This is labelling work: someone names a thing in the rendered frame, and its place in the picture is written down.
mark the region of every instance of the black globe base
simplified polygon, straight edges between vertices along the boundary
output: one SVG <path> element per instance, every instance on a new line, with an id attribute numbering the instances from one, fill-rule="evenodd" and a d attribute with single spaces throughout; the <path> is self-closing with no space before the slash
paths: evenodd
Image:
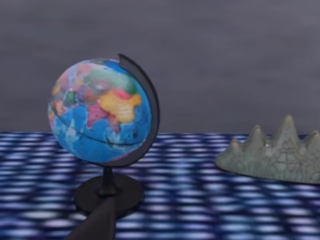
<path id="1" fill-rule="evenodd" d="M 79 212 L 89 215 L 107 198 L 114 198 L 115 217 L 122 218 L 137 209 L 143 195 L 144 189 L 137 180 L 112 174 L 110 167 L 104 167 L 103 176 L 93 177 L 75 190 L 74 203 Z"/>

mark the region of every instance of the india on globe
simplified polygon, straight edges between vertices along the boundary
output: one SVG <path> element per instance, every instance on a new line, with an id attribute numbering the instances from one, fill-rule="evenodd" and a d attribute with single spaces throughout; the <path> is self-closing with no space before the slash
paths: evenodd
<path id="1" fill-rule="evenodd" d="M 97 164 L 128 156 L 146 140 L 152 110 L 143 87 L 113 59 L 81 61 L 56 81 L 48 118 L 59 144 Z"/>

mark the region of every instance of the gray background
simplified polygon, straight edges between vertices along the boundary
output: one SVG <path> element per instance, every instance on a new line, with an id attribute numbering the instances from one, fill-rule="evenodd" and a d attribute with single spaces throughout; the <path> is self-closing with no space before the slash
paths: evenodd
<path id="1" fill-rule="evenodd" d="M 0 131 L 49 131 L 60 74 L 117 53 L 153 80 L 161 132 L 320 129 L 320 0 L 1 0 Z"/>

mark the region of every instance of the globe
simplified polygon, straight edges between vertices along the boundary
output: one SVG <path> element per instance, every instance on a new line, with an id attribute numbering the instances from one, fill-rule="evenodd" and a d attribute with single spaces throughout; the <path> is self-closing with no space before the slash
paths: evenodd
<path id="1" fill-rule="evenodd" d="M 149 135 L 149 98 L 118 60 L 81 61 L 52 88 L 49 124 L 59 144 L 77 158 L 112 163 L 136 151 Z"/>

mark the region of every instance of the table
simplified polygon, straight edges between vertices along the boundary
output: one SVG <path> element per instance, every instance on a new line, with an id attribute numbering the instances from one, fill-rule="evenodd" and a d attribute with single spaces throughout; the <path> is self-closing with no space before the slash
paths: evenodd
<path id="1" fill-rule="evenodd" d="M 214 158 L 246 135 L 162 133 L 118 173 L 145 189 L 117 221 L 117 240 L 320 240 L 320 186 L 227 173 Z M 84 217 L 74 189 L 101 174 L 50 133 L 0 133 L 0 239 L 63 239 Z"/>

